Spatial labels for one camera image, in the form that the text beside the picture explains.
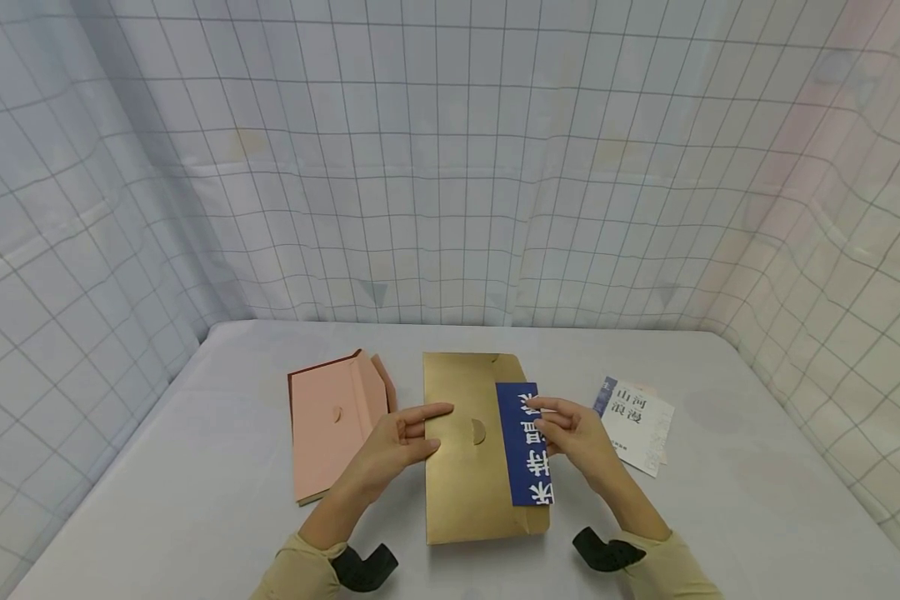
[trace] pink envelope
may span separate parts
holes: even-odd
[[[287,375],[293,435],[293,495],[323,498],[380,417],[396,410],[396,390],[378,355],[362,349]]]

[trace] gold envelope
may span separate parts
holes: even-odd
[[[454,412],[426,422],[440,449],[427,460],[427,543],[541,534],[549,506],[513,506],[496,382],[526,381],[512,354],[425,352],[424,403]]]

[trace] sleeve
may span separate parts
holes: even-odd
[[[700,564],[677,532],[665,542],[621,532],[616,539],[646,552],[640,562],[626,567],[636,600],[723,600],[723,594],[703,574]]]
[[[276,553],[250,600],[333,600],[340,580],[330,561],[343,554],[347,544],[317,550],[293,534]]]

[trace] grid curtain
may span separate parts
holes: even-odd
[[[900,0],[0,0],[0,598],[235,318],[712,331],[900,549]]]

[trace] white table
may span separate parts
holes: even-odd
[[[312,510],[293,501],[286,373],[354,348],[380,353],[402,407],[423,402],[423,352],[514,353],[540,393],[587,404],[607,374],[652,385],[677,407],[670,463],[635,478],[727,598],[900,598],[898,550],[714,335],[312,322],[216,326],[12,598],[246,598]],[[351,539],[400,561],[372,597],[621,598],[571,545],[613,534],[609,511],[565,459],[552,479],[546,535],[427,547],[408,469]]]

